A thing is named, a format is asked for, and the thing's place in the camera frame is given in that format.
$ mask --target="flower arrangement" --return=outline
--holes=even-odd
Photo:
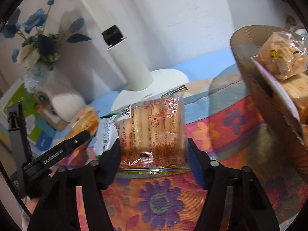
[[[19,35],[24,39],[21,50],[13,49],[12,61],[27,69],[24,86],[29,93],[33,93],[39,88],[40,82],[47,78],[49,71],[53,70],[54,63],[60,57],[57,48],[65,39],[69,43],[92,40],[88,36],[77,33],[84,26],[83,18],[73,21],[67,29],[58,32],[58,34],[44,34],[46,21],[54,1],[48,0],[49,7],[46,14],[40,8],[21,24],[18,23],[21,11],[17,8],[2,30],[5,38],[14,38]],[[36,33],[30,35],[34,28]]]

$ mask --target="black cable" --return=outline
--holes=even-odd
[[[27,209],[26,205],[24,204],[24,202],[22,201],[22,199],[19,197],[18,193],[16,192],[13,183],[11,182],[9,176],[7,175],[7,172],[5,171],[2,162],[0,161],[0,173],[4,179],[4,181],[6,182],[6,184],[8,185],[9,189],[11,190],[12,194],[14,195],[16,201],[18,202],[18,204],[21,206],[21,208],[23,209],[23,211],[26,213],[27,217],[29,218],[29,220],[32,217],[32,214],[30,213],[30,211]]]

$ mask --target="yellow label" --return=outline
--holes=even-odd
[[[283,59],[284,59],[284,58],[283,58],[283,55],[282,55],[281,53],[275,51],[275,50],[271,50],[270,56],[271,56],[272,58],[278,58],[278,59],[280,59],[280,60],[283,60]]]

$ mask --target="tablecloth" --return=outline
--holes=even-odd
[[[238,74],[187,85],[187,136],[224,166],[250,166],[275,210],[282,230],[308,197],[308,186],[290,165]],[[192,231],[206,191],[190,172],[156,178],[117,177],[103,198],[116,231]],[[88,230],[81,188],[76,189],[80,225]],[[221,230],[228,227],[224,217]]]

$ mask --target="white flower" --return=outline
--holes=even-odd
[[[39,60],[39,52],[32,45],[24,46],[17,56],[17,62],[27,69],[32,68]]]

